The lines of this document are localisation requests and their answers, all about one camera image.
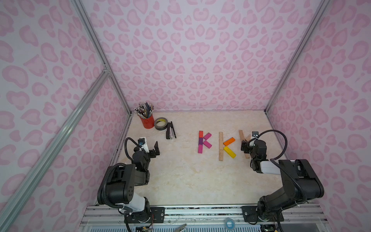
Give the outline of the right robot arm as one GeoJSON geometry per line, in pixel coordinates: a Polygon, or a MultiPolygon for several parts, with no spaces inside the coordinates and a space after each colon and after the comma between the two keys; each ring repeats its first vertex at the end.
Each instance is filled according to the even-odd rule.
{"type": "Polygon", "coordinates": [[[241,150],[250,155],[253,171],[279,175],[282,180],[282,187],[260,197],[255,209],[242,207],[245,222],[281,222],[283,211],[324,196],[324,187],[308,160],[267,159],[266,142],[259,139],[242,141],[241,150]]]}

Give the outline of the magenta block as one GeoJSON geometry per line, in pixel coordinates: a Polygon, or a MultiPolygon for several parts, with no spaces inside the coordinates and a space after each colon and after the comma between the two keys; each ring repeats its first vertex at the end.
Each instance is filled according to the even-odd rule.
{"type": "Polygon", "coordinates": [[[207,142],[207,141],[204,141],[203,144],[204,144],[207,148],[209,148],[209,149],[212,147],[212,145],[211,145],[209,142],[207,142]]]}
{"type": "Polygon", "coordinates": [[[207,133],[203,138],[204,140],[208,140],[212,136],[211,133],[207,133]]]}
{"type": "Polygon", "coordinates": [[[198,153],[202,154],[203,153],[203,145],[198,146],[198,153]]]}

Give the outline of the orange block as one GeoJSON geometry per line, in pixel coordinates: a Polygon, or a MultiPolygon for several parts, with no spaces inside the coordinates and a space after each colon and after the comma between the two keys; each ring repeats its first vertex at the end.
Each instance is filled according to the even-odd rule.
{"type": "Polygon", "coordinates": [[[223,145],[224,146],[229,146],[230,144],[232,144],[232,143],[234,143],[235,142],[235,138],[230,138],[229,140],[227,140],[227,141],[225,141],[224,143],[223,143],[223,145]]]}

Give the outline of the wooden block top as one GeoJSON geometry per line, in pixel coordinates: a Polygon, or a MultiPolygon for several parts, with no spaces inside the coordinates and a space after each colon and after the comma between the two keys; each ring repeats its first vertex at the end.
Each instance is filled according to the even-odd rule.
{"type": "Polygon", "coordinates": [[[224,142],[223,132],[219,132],[219,142],[222,144],[224,142]]]}

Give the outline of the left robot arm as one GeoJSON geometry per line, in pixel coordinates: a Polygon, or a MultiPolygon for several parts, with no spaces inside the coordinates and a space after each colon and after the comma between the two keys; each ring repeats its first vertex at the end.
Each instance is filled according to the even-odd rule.
{"type": "Polygon", "coordinates": [[[98,204],[116,209],[126,223],[153,221],[155,216],[149,200],[134,189],[149,184],[149,164],[160,155],[158,142],[149,149],[145,138],[135,142],[128,137],[124,141],[124,152],[131,163],[119,162],[106,169],[97,193],[98,204]]]}

